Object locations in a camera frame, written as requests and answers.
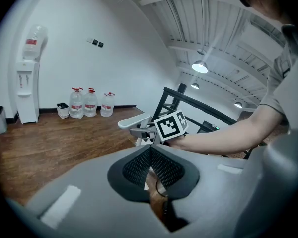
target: sleeve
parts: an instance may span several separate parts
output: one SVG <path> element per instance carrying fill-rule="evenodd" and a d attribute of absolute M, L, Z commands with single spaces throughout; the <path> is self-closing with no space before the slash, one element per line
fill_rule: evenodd
<path fill-rule="evenodd" d="M 280 75 L 278 70 L 278 64 L 281 57 L 277 57 L 274 60 L 274 66 L 270 70 L 270 73 L 268 75 L 268 81 L 267 81 L 267 93 L 260 102 L 259 105 L 267 105 L 278 111 L 279 113 L 284 114 L 284 111 L 280 104 L 278 103 L 274 91 L 275 89 L 280 85 L 280 83 L 283 80 L 283 77 Z"/>

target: water dispenser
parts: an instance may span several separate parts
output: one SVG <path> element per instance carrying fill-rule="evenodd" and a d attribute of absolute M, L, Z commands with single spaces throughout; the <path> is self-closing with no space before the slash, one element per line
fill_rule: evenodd
<path fill-rule="evenodd" d="M 16 105 L 22 124 L 38 122 L 39 64 L 32 60 L 24 60 L 16 64 Z"/>

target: water bottle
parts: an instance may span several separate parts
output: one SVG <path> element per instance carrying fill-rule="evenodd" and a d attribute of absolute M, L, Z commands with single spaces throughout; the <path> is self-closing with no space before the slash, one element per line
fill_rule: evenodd
<path fill-rule="evenodd" d="M 115 94 L 109 92 L 108 94 L 104 94 L 103 101 L 101 103 L 100 114 L 103 117 L 109 117 L 114 112 L 114 96 Z"/>
<path fill-rule="evenodd" d="M 83 96 L 80 93 L 83 88 L 72 88 L 74 92 L 70 95 L 70 116 L 81 119 L 84 116 Z"/>
<path fill-rule="evenodd" d="M 84 115 L 94 117 L 96 115 L 97 97 L 94 88 L 89 88 L 84 96 Z"/>
<path fill-rule="evenodd" d="M 47 28 L 44 26 L 33 25 L 31 27 L 22 52 L 25 60 L 36 60 L 40 56 L 41 46 L 47 32 Z"/>

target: wooden floor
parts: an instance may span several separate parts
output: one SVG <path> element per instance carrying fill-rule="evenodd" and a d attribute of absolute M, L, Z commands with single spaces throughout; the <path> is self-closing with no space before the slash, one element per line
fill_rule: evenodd
<path fill-rule="evenodd" d="M 73 166 L 135 145 L 128 130 L 117 122 L 141 114 L 137 108 L 116 109 L 113 116 L 100 114 L 82 119 L 60 119 L 57 114 L 42 114 L 38 123 L 8 126 L 0 135 L 0 185 L 6 197 L 24 205 L 48 182 Z M 162 219 L 166 198 L 155 189 L 157 177 L 149 173 L 147 184 L 151 207 Z"/>

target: white wall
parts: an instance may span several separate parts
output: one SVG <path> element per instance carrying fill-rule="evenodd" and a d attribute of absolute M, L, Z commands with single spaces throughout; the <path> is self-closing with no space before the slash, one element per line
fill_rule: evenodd
<path fill-rule="evenodd" d="M 99 100 L 111 91 L 116 105 L 136 104 L 153 115 L 163 88 L 175 87 L 179 72 L 157 31 L 130 0 L 117 1 L 39 0 L 29 13 L 16 60 L 21 60 L 30 27 L 47 27 L 39 72 L 40 108 L 68 103 L 71 87 L 93 87 Z M 104 48 L 87 42 L 88 37 L 103 42 Z"/>
<path fill-rule="evenodd" d="M 198 80 L 200 89 L 194 89 L 191 87 L 191 84 L 194 82 L 194 80 L 195 79 L 189 75 L 186 75 L 184 73 L 181 74 L 178 82 L 182 82 L 187 85 L 185 95 L 222 112 L 223 114 L 229 116 L 234 120 L 238 119 L 241 113 L 241 109 L 237 108 L 234 105 L 234 101 L 232 100 L 233 95 L 203 80 Z M 200 109 L 192 107 L 185 102 L 180 102 L 178 110 L 179 109 L 183 111 L 183 114 L 185 116 L 192 118 L 193 120 L 201 124 L 203 123 L 203 121 L 207 121 L 211 124 L 215 124 L 220 129 L 229 126 L 223 121 L 203 112 Z M 197 125 L 189 122 L 189 128 L 187 131 L 188 133 L 195 134 L 198 132 L 198 130 L 199 127 Z"/>

